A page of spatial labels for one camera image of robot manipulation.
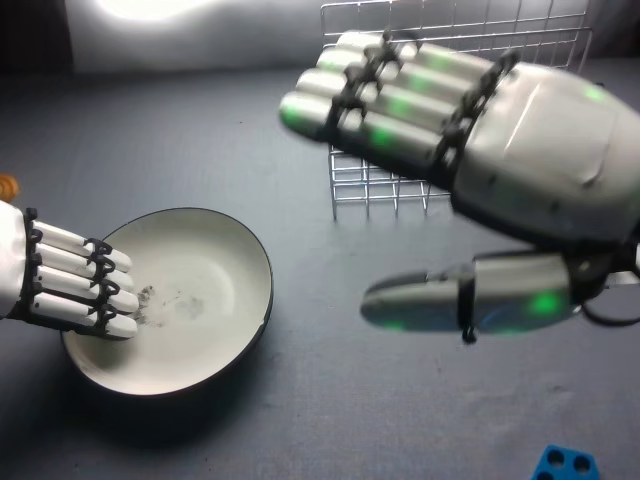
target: back of robotic hand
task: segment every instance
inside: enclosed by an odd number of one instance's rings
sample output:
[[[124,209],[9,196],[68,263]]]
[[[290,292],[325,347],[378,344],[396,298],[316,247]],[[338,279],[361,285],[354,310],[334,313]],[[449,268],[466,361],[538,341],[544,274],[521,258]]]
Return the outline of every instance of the back of robotic hand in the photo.
[[[506,333],[566,319],[635,267],[640,117],[570,73],[349,32],[281,103],[284,124],[451,193],[454,210],[545,253],[380,282],[362,312],[410,330]]]
[[[131,260],[0,201],[0,318],[111,339],[137,332]]]

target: white plate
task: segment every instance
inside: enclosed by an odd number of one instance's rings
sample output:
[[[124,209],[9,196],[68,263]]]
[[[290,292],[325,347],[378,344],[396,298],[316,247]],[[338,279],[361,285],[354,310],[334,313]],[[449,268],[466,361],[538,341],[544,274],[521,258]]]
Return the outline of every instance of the white plate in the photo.
[[[261,335],[273,298],[271,265],[237,220],[164,210],[105,241],[131,257],[141,308],[133,339],[63,334],[73,363],[97,384],[130,395],[176,392],[220,372]]]

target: white robotic hand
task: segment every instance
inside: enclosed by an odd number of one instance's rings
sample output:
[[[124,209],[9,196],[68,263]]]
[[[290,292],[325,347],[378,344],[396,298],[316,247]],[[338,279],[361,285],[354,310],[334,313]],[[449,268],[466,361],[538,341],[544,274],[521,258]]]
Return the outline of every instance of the white robotic hand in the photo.
[[[580,77],[521,63],[515,52],[492,63],[349,32],[302,74],[280,114],[294,132],[426,180],[451,193],[457,213],[547,252],[382,282],[365,295],[369,320],[449,325],[471,341],[474,326],[560,321],[600,293],[609,273],[635,272],[640,116]],[[443,312],[448,320],[436,321]]]
[[[0,202],[0,318],[126,339],[137,332],[131,260]]]

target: metal dish rack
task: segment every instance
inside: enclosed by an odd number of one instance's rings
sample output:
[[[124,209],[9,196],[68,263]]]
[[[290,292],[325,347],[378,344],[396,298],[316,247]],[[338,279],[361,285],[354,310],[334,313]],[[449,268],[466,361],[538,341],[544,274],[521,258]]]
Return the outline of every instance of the metal dish rack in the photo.
[[[489,60],[509,48],[522,60],[580,73],[591,46],[585,27],[590,0],[370,0],[321,7],[323,47],[349,30],[411,32],[432,42]],[[431,198],[449,194],[431,185],[390,174],[362,159],[329,147],[329,185],[334,220],[338,205],[420,202],[427,214]]]

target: silver metal wire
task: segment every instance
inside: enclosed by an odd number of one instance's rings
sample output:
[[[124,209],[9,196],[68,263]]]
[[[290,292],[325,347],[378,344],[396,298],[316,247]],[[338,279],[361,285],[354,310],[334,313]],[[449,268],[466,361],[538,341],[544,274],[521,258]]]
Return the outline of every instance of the silver metal wire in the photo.
[[[497,60],[509,48],[522,60],[582,70],[591,47],[592,31],[585,27],[591,0],[366,0],[329,3],[320,9],[324,48],[335,45],[344,32],[411,32],[421,40]],[[394,43],[415,39],[393,40]],[[400,178],[362,159],[329,147],[329,187],[333,218],[338,205],[364,203],[367,216],[378,202],[400,205],[420,202],[427,214],[431,198],[448,193],[425,182]]]

